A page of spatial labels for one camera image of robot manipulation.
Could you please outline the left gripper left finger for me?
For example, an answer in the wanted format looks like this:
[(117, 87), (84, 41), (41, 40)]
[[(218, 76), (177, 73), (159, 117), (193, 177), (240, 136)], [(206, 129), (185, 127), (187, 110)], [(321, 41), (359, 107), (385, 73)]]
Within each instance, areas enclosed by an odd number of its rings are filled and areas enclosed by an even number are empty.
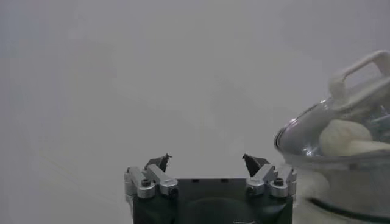
[(142, 169), (137, 166), (128, 167), (124, 172), (125, 195), (150, 199), (159, 191), (165, 197), (176, 198), (179, 194), (179, 181), (165, 173), (170, 158), (169, 154), (152, 158)]

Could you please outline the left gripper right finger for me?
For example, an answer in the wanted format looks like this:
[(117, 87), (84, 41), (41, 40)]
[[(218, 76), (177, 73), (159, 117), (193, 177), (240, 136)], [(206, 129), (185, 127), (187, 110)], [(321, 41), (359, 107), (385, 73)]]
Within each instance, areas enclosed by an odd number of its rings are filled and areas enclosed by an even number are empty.
[(250, 197), (266, 191), (275, 198), (294, 197), (297, 188), (297, 172), (291, 166), (276, 168), (268, 160), (248, 154), (243, 155), (250, 177), (246, 179), (246, 194)]

